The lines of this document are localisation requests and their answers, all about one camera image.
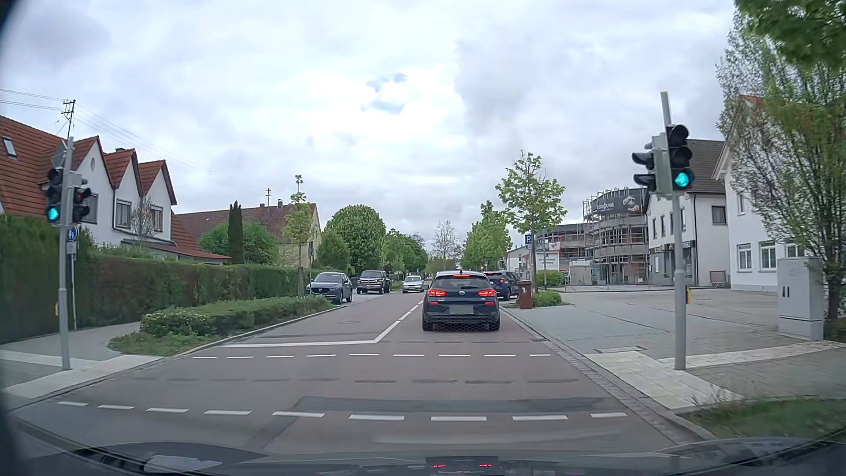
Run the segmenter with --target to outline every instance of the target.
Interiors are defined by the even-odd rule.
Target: black pickup truck
[[[361,294],[362,292],[367,294],[368,291],[379,291],[379,294],[391,292],[391,278],[384,271],[363,271],[359,275],[355,292],[357,294]]]

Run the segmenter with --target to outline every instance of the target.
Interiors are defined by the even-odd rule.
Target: asphalt road
[[[505,314],[498,332],[424,332],[421,294],[361,297],[14,416],[89,445],[176,440],[285,455],[672,445]],[[23,450],[46,449],[24,437]]]

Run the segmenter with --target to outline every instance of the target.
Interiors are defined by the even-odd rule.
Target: curb
[[[594,383],[619,400],[620,403],[637,414],[637,416],[643,418],[674,444],[687,445],[700,441],[717,440],[717,437],[707,429],[691,423],[675,412],[666,409],[663,405],[644,395],[635,387],[623,382],[619,377],[608,372],[605,368],[596,365],[572,347],[554,337],[538,332],[508,310],[503,309],[503,311],[517,325],[531,335],[546,339],[547,341],[544,343],[553,349],[561,358],[576,367],[588,379],[593,380]]]

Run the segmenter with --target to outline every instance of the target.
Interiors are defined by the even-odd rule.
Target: traffic light pole
[[[71,170],[74,156],[74,138],[68,138],[62,170],[62,209],[58,226],[58,337],[62,352],[62,370],[70,370],[70,344],[68,331],[68,227],[74,209],[74,184]]]
[[[664,112],[664,126],[672,124],[670,120],[670,99],[666,91],[661,92],[661,109]],[[673,252],[676,269],[673,271],[673,294],[676,304],[676,370],[687,367],[687,286],[684,279],[684,250],[682,249],[682,210],[679,192],[673,192]]]

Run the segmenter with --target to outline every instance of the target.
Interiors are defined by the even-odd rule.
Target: white car
[[[423,292],[423,278],[407,276],[403,281],[403,292]]]

